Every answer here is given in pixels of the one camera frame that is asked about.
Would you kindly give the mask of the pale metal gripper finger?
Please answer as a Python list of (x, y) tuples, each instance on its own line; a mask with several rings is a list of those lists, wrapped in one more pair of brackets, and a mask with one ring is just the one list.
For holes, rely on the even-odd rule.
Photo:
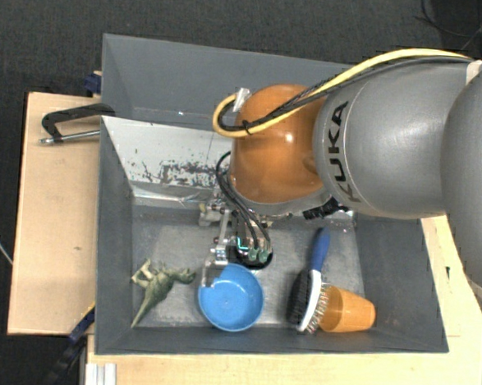
[(220, 267), (220, 260), (218, 259), (218, 249), (213, 247), (203, 262), (202, 273), (200, 278), (200, 286), (212, 286), (215, 274)]
[(213, 259), (213, 261), (211, 262), (210, 286), (213, 286), (214, 281), (219, 278), (220, 275), (223, 273), (223, 270), (227, 266), (227, 263), (227, 257)]

